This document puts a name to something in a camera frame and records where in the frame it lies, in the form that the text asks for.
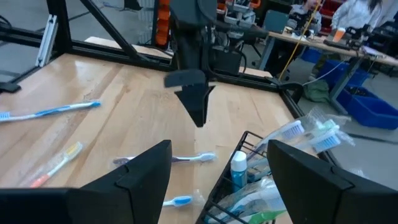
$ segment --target toothbrush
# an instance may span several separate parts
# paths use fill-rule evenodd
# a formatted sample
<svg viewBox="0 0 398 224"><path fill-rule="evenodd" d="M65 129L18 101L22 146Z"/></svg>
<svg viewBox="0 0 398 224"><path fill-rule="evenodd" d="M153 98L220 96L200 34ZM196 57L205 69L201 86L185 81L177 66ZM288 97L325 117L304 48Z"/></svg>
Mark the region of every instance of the toothbrush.
<svg viewBox="0 0 398 224"><path fill-rule="evenodd" d="M88 103L76 103L72 105L66 105L66 106L61 106L58 108L53 108L49 110L43 110L39 111L34 114L29 114L25 116L11 116L10 112L2 112L0 113L0 122L8 122L8 121L22 121L22 120L27 120L27 119L32 119L32 118L38 118L50 114L55 114L55 113L60 113L64 111L70 111L70 110L77 110L77 109L83 109L83 108L94 108L101 106L101 102L99 101L92 101Z"/></svg>
<svg viewBox="0 0 398 224"><path fill-rule="evenodd" d="M279 128L278 130L274 131L273 133L270 133L267 137L261 139L261 141L253 147L253 150L259 152L263 148L263 145L268 144L269 140L274 139L279 134L282 135L283 140L289 140L303 134L304 131L305 130L301 124L301 121L294 121L292 123L288 123L283 127ZM248 160L255 155L256 155L255 152L250 153L248 155Z"/></svg>
<svg viewBox="0 0 398 224"><path fill-rule="evenodd" d="M36 179L31 185L31 188L36 188L40 187L41 185L44 184L49 178L51 178L55 173L57 173L65 164L67 164L69 161L74 159L83 149L83 145L80 142L76 142L76 144L72 145L69 147L64 153L63 153L63 159L62 161L55 166L50 172L46 173L45 175L39 177Z"/></svg>
<svg viewBox="0 0 398 224"><path fill-rule="evenodd" d="M121 166L129 162L135 158L135 156L131 157L123 157L119 159L114 159L113 164L117 166ZM213 159L216 158L216 154L213 152L206 152L206 153L201 153L198 156L194 157L179 157L179 156L173 156L172 157L172 162L193 162L193 161L200 161L200 162L206 162L206 161L212 161Z"/></svg>
<svg viewBox="0 0 398 224"><path fill-rule="evenodd" d="M320 136L316 136L308 142L302 142L295 147L297 149L304 149L308 146L312 146L316 153L323 152L341 144L340 138L337 136L337 132L340 127L338 125L330 128L327 132Z"/></svg>
<svg viewBox="0 0 398 224"><path fill-rule="evenodd" d="M179 197L173 198L173 200L163 202L163 207L166 207L166 206L181 207L181 206L188 205L188 204L192 203L192 201L193 201L193 197L191 195L179 196Z"/></svg>
<svg viewBox="0 0 398 224"><path fill-rule="evenodd" d="M266 201L267 205L270 208L277 209L280 208L281 206L284 207L283 201L280 197L277 187L273 186L245 196L244 198L236 202L236 204L228 210L234 215L239 215L241 212L243 212L244 207L248 203L259 199ZM229 215L225 212L222 212L216 215L215 217L223 222L226 222ZM207 223L218 223L218 221L216 221L214 218L209 218L207 220Z"/></svg>

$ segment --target black metal frame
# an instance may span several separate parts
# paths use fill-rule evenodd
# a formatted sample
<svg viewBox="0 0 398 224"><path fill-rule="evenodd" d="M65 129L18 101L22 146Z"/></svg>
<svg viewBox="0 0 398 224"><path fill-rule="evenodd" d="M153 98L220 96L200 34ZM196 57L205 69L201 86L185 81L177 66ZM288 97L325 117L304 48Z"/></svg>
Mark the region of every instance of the black metal frame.
<svg viewBox="0 0 398 224"><path fill-rule="evenodd" d="M75 54L111 62L134 65L137 67L160 70L163 72L170 72L174 70L174 68L171 66L171 59L137 53L135 48L123 38L123 36L116 30L116 28L110 23L110 21L108 21L100 9L91 0L80 1L87 7L87 9L108 31L111 37L119 44L119 46L121 46L122 49L115 49L103 45L72 40L70 35L66 1L47 0L49 13L56 15L58 17L59 23L54 45L54 51L56 51L56 53L53 54L52 60L62 54ZM42 37L43 34L40 32L33 32L18 28L12 28L9 30L7 27L0 25L0 40L6 42L40 47ZM40 68L31 68L25 72L22 78L15 79L12 82L17 83L36 72L38 69ZM293 100L292 95L295 95L294 93L291 95L287 90L279 88L278 86L274 85L273 81L271 81L269 78L257 77L248 74L224 74L220 75L216 80L213 81L279 93L280 97L283 99L294 118L304 116L303 111L297 105L299 97L295 96L295 99ZM328 152L321 154L321 157L330 162L336 163L333 156Z"/></svg>

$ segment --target person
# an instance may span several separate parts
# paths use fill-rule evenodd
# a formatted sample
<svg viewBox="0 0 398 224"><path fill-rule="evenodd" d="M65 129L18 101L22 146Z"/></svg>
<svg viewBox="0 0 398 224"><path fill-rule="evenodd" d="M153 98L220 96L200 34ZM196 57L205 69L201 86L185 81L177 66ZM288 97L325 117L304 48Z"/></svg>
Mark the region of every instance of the person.
<svg viewBox="0 0 398 224"><path fill-rule="evenodd" d="M362 28L369 24L373 30L381 15L382 0L347 0L334 13L331 28ZM314 79L322 69L327 59L341 60L339 54L323 54L312 69L310 79Z"/></svg>
<svg viewBox="0 0 398 224"><path fill-rule="evenodd" d="M306 14L309 10L315 9L316 5L318 4L318 1L321 0L304 0L303 4L294 4L292 5L292 9L290 10L289 14L293 14L295 12L299 14ZM321 14L317 11L315 13L314 18L316 20L316 23L313 24L311 23L310 26L308 27L309 30L313 30L314 33L316 34L321 30L322 24L322 16ZM293 19L289 19L287 21L287 26L291 27L293 29L296 28L297 22ZM268 58L268 61L266 63L265 71L268 71L271 73L273 77L277 76L280 74L283 69L286 66L286 63L289 61L290 56L292 55L292 52L296 46L296 43L291 43L291 42L285 42L283 40L275 40L274 47L271 50L270 56ZM297 47L297 50L294 53L294 58L296 58L298 55L301 54L303 51L304 47L299 45Z"/></svg>

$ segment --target wooden tabletop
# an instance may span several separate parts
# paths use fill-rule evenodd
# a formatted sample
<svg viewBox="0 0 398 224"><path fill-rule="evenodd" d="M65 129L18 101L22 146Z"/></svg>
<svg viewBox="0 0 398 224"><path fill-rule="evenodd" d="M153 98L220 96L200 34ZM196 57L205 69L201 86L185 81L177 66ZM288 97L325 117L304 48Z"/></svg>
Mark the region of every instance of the wooden tabletop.
<svg viewBox="0 0 398 224"><path fill-rule="evenodd" d="M255 75L266 72L247 70ZM64 54L20 82L22 90L0 95L0 110L32 113L99 99L90 110L3 123L0 129L0 187L18 187L41 164L82 142L83 152L44 187L81 187L111 170L118 156L135 156L163 139L173 155L213 151L215 162L172 166L165 199L192 194L207 198L245 130L266 136L293 120L277 93L217 83L204 128L196 128L164 72ZM164 208L159 223L194 223L201 206ZM284 213L277 224L291 223Z"/></svg>
<svg viewBox="0 0 398 224"><path fill-rule="evenodd" d="M275 32L269 32L269 36L270 37L275 37L276 39L280 39L280 40L285 40L288 42L294 42L297 43L299 41L299 38L293 37L292 34L288 34L286 32L284 32L283 34L278 34ZM316 47L318 49L322 49L322 50L327 50L330 52L336 52L339 54L343 54L343 55L347 55L347 56L352 56L352 57L364 57L364 54L358 54L356 53L355 50L344 50L344 49L339 49L336 47L330 47L327 46L326 44L323 43L323 41L326 39L326 37L317 37L315 36L313 40L305 40L305 38L302 38L301 40L301 44L302 45L306 45L306 46L310 46L310 47ZM394 59L393 57L390 57L388 55L385 55L383 53L380 53L381 55L384 56L384 58L377 58L376 61L380 62L380 63L384 63L387 65L393 65L393 66L398 66L398 60Z"/></svg>

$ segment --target yellow cable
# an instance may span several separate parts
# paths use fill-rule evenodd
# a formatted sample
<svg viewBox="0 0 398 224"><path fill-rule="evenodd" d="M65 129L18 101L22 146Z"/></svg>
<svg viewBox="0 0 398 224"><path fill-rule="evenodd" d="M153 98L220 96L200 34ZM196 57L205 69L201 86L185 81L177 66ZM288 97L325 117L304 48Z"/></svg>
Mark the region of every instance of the yellow cable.
<svg viewBox="0 0 398 224"><path fill-rule="evenodd" d="M296 46L294 47L294 50L293 50L293 52L292 52L292 55L290 56L289 60L287 61L284 70L283 70L282 73L279 75L279 81L282 79L284 73L286 72L286 69L287 69L287 67L288 67L289 64L290 64L290 61L292 60L292 58L293 58L293 56L294 56L294 53L296 53L297 47L301 44L301 39L303 38L305 32L307 31L308 27L310 26L313 17L314 17L315 14L318 12L318 8L319 8L320 5L321 5L321 0L318 1L318 4L317 4L317 6L315 7L315 10L314 10L313 13L311 14L311 18L310 18L309 22L307 23L307 25L306 25L305 28L304 28L303 34L300 36L300 38L299 38L299 40L298 40Z"/></svg>

